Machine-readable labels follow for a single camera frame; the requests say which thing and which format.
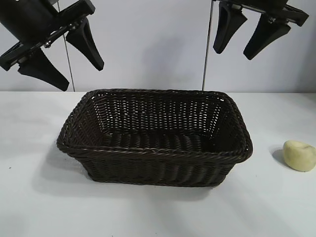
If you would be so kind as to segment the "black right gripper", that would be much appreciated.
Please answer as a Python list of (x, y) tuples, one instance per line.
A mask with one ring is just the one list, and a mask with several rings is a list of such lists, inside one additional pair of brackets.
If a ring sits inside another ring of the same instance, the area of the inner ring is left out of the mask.
[(221, 54), (235, 32), (247, 21), (241, 8), (259, 13), (257, 27), (243, 53), (252, 60), (270, 43), (288, 34), (291, 27), (287, 21), (303, 26), (309, 15), (287, 4), (287, 0), (223, 0), (219, 4), (219, 20), (213, 49)]

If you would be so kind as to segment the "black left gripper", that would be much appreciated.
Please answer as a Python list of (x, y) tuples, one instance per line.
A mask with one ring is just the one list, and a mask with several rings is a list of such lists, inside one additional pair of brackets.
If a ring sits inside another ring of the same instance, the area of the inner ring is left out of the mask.
[(18, 64), (20, 74), (66, 91), (69, 81), (52, 65), (41, 47), (49, 47), (68, 32), (66, 41), (97, 70), (103, 70), (104, 61), (87, 19), (94, 11), (95, 7), (89, 0), (78, 0), (62, 11), (57, 11), (48, 0), (2, 0), (0, 23), (19, 42), (0, 57), (0, 66), (8, 71)]

